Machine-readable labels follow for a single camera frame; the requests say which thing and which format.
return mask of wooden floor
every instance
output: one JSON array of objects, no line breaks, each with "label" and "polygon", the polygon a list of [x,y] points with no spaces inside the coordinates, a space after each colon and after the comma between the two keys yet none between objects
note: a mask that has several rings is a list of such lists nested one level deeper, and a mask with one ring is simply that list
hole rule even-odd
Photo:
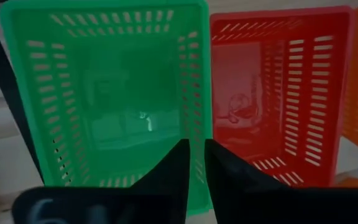
[{"label": "wooden floor", "polygon": [[[208,3],[211,14],[339,5],[358,7],[358,0],[208,0]],[[14,198],[21,191],[38,185],[42,185],[40,177],[0,91],[0,224],[12,223],[9,211],[3,212],[3,210],[9,209]],[[211,211],[190,217],[188,223],[216,223],[216,220]]]}]

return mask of green plastic basket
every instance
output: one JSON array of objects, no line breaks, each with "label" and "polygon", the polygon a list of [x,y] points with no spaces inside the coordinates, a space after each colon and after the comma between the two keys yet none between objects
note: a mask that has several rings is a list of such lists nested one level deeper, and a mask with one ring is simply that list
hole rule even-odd
[{"label": "green plastic basket", "polygon": [[3,6],[45,185],[130,187],[189,138],[188,215],[209,208],[208,16],[202,0]]}]

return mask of black object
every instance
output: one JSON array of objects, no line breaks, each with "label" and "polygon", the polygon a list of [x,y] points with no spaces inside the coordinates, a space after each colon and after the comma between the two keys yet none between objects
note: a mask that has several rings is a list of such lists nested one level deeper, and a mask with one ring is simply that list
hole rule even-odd
[{"label": "black object", "polygon": [[127,189],[37,188],[14,203],[17,224],[182,224],[186,218],[190,145],[181,140]]},{"label": "black object", "polygon": [[31,134],[30,134],[29,124],[27,122],[27,118],[25,117],[22,99],[20,98],[16,77],[11,67],[11,64],[9,63],[9,60],[6,57],[4,48],[2,47],[1,43],[0,43],[0,88],[2,90],[7,105],[11,110],[13,118],[15,119],[17,127],[19,128],[22,134],[25,145],[27,146],[31,158],[34,161],[34,164],[42,179],[39,162],[37,159],[37,155],[35,154],[34,143],[32,141]]},{"label": "black object", "polygon": [[211,139],[205,161],[218,223],[358,221],[358,189],[293,189]]}]

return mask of floor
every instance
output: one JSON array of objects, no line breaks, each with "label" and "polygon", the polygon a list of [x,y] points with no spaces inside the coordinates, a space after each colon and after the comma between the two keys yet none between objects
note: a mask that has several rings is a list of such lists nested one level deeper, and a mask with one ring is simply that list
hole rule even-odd
[{"label": "floor", "polygon": [[[358,7],[358,0],[208,0],[208,3],[211,14],[338,5]],[[0,36],[1,42],[4,43],[1,28]],[[341,138],[338,156],[338,179],[349,175],[358,177],[358,147],[347,139]],[[42,185],[40,177],[0,91],[0,224],[12,223],[9,211],[2,211],[9,209],[10,204],[19,193],[39,185]],[[209,213],[189,217],[187,223],[212,224],[216,223],[216,220],[214,212],[211,210]]]}]

